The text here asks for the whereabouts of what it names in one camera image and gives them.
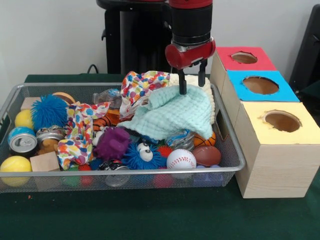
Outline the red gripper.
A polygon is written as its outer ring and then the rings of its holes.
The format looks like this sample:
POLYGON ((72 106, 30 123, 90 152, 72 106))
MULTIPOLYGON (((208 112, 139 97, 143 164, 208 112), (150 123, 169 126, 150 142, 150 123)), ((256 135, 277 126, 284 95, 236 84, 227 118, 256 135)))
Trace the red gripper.
POLYGON ((216 43, 213 37, 209 41, 200 45, 181 46, 175 43, 169 44, 165 48, 165 57, 169 65, 177 69, 179 77, 179 93, 185 95, 187 93, 187 81, 185 79, 185 68, 188 68, 200 62, 198 72, 198 86, 205 85, 206 67, 209 57, 211 57, 216 50, 216 43))

